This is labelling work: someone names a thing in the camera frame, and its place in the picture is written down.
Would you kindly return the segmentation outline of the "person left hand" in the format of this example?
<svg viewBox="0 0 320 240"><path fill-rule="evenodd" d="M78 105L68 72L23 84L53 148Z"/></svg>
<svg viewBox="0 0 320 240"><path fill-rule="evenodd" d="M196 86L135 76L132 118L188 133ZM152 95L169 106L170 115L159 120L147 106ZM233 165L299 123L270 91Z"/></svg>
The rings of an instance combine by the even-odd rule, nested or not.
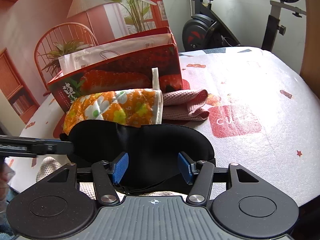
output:
<svg viewBox="0 0 320 240"><path fill-rule="evenodd" d="M9 192L9 183L15 175L15 171L6 163L1 165L1 180L0 180L0 212L4 213L7 207L7 195Z"/></svg>

